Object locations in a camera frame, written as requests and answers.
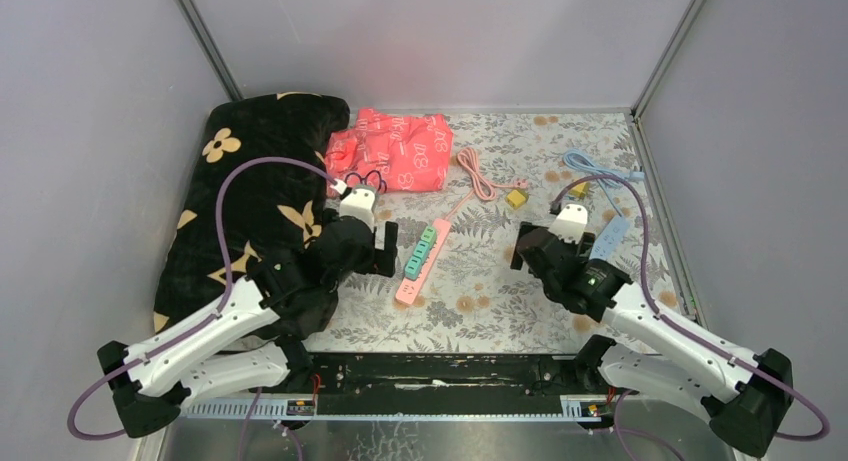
floral pillow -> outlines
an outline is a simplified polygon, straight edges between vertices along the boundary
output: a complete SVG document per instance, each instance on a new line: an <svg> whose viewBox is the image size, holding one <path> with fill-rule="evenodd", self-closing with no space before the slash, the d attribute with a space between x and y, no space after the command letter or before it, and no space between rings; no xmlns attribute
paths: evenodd
<svg viewBox="0 0 848 461"><path fill-rule="evenodd" d="M209 115L184 210L159 277L153 324L158 332L224 292L224 265L215 232L215 199L242 163L285 156L324 169L330 133L348 126L344 100L281 93L221 105ZM321 233L326 182L303 168L278 163L251 167L224 198L223 222L234 280L253 263L284 248L302 247Z"/></svg>

floral tablecloth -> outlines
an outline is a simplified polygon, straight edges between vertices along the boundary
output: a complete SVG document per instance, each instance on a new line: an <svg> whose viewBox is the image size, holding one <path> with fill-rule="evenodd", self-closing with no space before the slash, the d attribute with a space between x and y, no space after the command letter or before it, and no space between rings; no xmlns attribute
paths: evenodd
<svg viewBox="0 0 848 461"><path fill-rule="evenodd" d="M530 198L513 210L503 196L491 202L472 198L452 219L448 236L433 271L412 306L394 301L402 277L402 262L424 228L448 211L470 189L470 178L455 158L445 189L437 193L389 193L378 202L380 220L399 224L398 274L394 279L354 275L340 288L339 306L329 327L306 342L310 351L365 352L487 352L573 354L594 333L649 352L639 341L573 315L551 303L541 283L526 267L509 269L521 221L547 225L551 200L572 179L581 177L562 162L563 153L577 147L601 166L629 171L636 165L627 124L622 114L461 114L447 116L454 131L453 153L471 146L480 154L485 176L497 183L516 178L530 182ZM637 185L647 199L645 187ZM631 221L623 243L609 261L639 275L642 219L624 189L613 190ZM589 230L600 233L615 212L603 192L592 188L583 204L588 208ZM658 223L648 211L653 233ZM664 304L678 299L668 263L653 236L649 248L651 290Z"/></svg>

robotic arm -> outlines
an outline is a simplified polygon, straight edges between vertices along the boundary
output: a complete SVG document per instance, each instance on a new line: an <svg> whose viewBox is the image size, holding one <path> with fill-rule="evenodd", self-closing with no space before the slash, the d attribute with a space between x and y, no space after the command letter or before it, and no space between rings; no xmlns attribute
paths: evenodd
<svg viewBox="0 0 848 461"><path fill-rule="evenodd" d="M526 262L541 279L548 299L634 336L663 357L635 353L610 338L593 336L577 356L584 362L584 384L633 389L667 401L703 419L730 446L763 456L792 397L734 361L745 361L791 386L789 359L773 349L757 355L662 304L655 313L626 273L606 261L589 259L594 235L584 232L587 220L584 207L567 204L548 228L522 225L513 269ZM671 329L660 315L733 357L727 361L717 356Z"/></svg>
<svg viewBox="0 0 848 461"><path fill-rule="evenodd" d="M131 346L112 341L98 350L104 373L142 360L109 382L128 436L158 431L205 399L260 386L298 389L308 381L311 361L300 341L326 327L344 277L351 272L391 277L395 270L397 224L386 223L384 249L375 248L376 191L368 186L341 191L339 212L325 212L321 235L304 251L263 260L233 284L223 309L219 298L145 341ZM197 330L210 316L214 319ZM257 330L276 341L213 357ZM148 359L147 353L177 338L181 341Z"/></svg>

gray floor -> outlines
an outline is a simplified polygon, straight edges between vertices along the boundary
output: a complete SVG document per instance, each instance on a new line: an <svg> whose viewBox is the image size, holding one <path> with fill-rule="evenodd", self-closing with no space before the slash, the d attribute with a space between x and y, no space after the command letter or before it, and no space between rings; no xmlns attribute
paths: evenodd
<svg viewBox="0 0 848 461"><path fill-rule="evenodd" d="M673 443L686 461L732 460L729 448L700 420L656 401L627 400L627 427L643 429ZM240 421L180 419L169 430L160 461L236 459ZM516 422L314 422L297 431L304 459L317 460L628 460L613 435L589 436L569 423ZM245 461L296 460L289 439L269 422L252 422ZM676 458L641 439L630 439L640 459Z"/></svg>

blue power strip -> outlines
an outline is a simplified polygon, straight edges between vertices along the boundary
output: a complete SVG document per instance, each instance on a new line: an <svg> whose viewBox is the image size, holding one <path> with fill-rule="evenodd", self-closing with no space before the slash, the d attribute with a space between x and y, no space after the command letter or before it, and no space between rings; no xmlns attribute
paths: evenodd
<svg viewBox="0 0 848 461"><path fill-rule="evenodd" d="M621 244L624 235L630 228L630 221L623 216L616 216L607 224L601 234L595 239L595 244L592 246L592 252L589 253L589 259L606 260L615 251L615 248Z"/></svg>

